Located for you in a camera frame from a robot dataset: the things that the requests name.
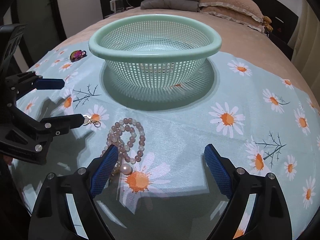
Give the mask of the gold clasp pendant earring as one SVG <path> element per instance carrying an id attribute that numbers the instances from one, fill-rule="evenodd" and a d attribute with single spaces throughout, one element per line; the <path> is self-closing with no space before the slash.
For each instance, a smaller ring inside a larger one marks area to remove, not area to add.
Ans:
<path id="1" fill-rule="evenodd" d="M 94 120 L 93 116 L 89 116 L 89 115 L 83 115 L 84 117 L 84 126 L 88 126 L 88 125 L 93 125 L 96 128 L 99 128 L 101 126 L 101 122 L 100 120 Z"/>

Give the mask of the iridescent metallic charm pendant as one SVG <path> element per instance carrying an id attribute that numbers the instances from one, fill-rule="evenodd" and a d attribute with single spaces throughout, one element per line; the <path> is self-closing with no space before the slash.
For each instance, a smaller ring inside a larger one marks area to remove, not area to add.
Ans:
<path id="1" fill-rule="evenodd" d="M 69 57 L 71 62 L 76 62 L 87 56 L 87 52 L 85 50 L 76 50 L 73 51 Z"/>

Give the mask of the pearl drop earring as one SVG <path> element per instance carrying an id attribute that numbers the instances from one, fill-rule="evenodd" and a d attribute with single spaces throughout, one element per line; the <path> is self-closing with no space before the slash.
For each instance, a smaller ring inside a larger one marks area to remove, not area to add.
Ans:
<path id="1" fill-rule="evenodd" d="M 113 174 L 118 174 L 118 173 L 128 176 L 132 173 L 132 167 L 129 164 L 121 164 L 121 165 L 117 164 L 114 167 Z"/>

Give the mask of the daisy print teal cloth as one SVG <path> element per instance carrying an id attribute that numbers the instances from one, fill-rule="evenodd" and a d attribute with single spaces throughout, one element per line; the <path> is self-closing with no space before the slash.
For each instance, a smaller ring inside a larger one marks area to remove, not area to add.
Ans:
<path id="1" fill-rule="evenodd" d="M 231 54 L 210 57 L 211 89 L 191 101 L 126 102 L 108 95 L 104 61 L 76 63 L 48 56 L 35 66 L 62 90 L 35 90 L 18 107 L 36 120 L 86 114 L 99 128 L 82 126 L 53 140 L 46 165 L 14 161 L 12 175 L 33 208 L 45 176 L 86 167 L 106 148 L 113 125 L 139 122 L 145 142 L 129 176 L 115 175 L 95 204 L 116 239 L 205 239 L 227 205 L 203 158 L 214 145 L 251 174 L 276 175 L 297 238 L 319 208 L 319 113 L 310 96 L 283 79 Z"/>

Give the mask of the mint green plastic colander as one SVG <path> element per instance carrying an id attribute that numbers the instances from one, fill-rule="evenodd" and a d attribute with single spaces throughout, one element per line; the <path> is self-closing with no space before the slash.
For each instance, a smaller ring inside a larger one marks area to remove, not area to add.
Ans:
<path id="1" fill-rule="evenodd" d="M 214 83 L 209 57 L 220 51 L 220 35 L 183 16 L 151 14 L 123 18 L 97 30 L 90 52 L 104 61 L 103 85 L 126 102 L 191 101 Z"/>

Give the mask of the white bedside device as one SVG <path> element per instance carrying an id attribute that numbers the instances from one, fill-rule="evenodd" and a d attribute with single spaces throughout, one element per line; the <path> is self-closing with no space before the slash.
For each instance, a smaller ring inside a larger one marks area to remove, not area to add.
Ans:
<path id="1" fill-rule="evenodd" d="M 125 9 L 123 0 L 110 0 L 110 9 L 114 14 L 123 12 Z"/>

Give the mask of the lower grey folded blanket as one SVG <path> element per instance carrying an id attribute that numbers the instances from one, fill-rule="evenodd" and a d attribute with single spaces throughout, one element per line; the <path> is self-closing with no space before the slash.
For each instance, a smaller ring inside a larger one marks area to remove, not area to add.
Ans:
<path id="1" fill-rule="evenodd" d="M 146 9 L 172 9 L 181 11 L 198 12 L 198 1 L 192 0 L 144 0 L 140 8 Z"/>

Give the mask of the cream curtain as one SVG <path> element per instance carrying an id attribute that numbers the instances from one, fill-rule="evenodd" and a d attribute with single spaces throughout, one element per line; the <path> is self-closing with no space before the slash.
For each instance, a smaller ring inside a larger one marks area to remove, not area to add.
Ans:
<path id="1" fill-rule="evenodd" d="M 313 84 L 319 76 L 319 19 L 307 0 L 302 0 L 302 13 L 290 41 L 294 43 L 291 62 Z"/>

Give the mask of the brown plush toy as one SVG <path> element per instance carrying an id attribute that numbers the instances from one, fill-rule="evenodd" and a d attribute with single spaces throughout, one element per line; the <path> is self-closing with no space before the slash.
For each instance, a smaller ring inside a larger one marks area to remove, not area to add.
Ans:
<path id="1" fill-rule="evenodd" d="M 272 23 L 272 20 L 269 17 L 263 16 L 263 26 L 265 28 L 265 31 L 268 33 L 271 33 L 273 31 L 271 23 Z"/>

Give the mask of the lower pink ruffled pillow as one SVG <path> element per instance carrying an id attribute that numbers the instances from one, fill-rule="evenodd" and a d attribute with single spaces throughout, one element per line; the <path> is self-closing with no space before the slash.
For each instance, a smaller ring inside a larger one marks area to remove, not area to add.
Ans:
<path id="1" fill-rule="evenodd" d="M 260 22 L 254 20 L 251 16 L 247 16 L 232 9 L 208 6 L 203 7 L 201 12 L 245 25 L 251 29 L 259 31 L 260 33 L 265 32 L 264 26 Z"/>

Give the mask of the pink ruffled pillow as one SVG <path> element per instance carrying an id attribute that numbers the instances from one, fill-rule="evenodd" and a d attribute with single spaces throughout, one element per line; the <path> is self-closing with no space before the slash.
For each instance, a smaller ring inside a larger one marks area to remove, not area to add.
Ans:
<path id="1" fill-rule="evenodd" d="M 262 23 L 263 15 L 258 5 L 252 0 L 200 0 L 199 7 L 223 7 L 250 16 Z"/>
<path id="2" fill-rule="evenodd" d="M 264 26 L 260 22 L 254 20 L 251 16 L 247 16 L 232 9 L 208 6 L 203 7 L 201 12 L 245 25 L 251 29 L 259 31 L 260 33 L 265 32 Z"/>

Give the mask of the upper pink ruffled pillow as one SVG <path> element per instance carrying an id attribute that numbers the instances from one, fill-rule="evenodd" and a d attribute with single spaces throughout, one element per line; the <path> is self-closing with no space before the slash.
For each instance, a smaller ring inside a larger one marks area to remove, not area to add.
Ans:
<path id="1" fill-rule="evenodd" d="M 252 0 L 200 0 L 199 7 L 223 7 L 250 16 L 262 23 L 263 15 L 258 5 Z"/>

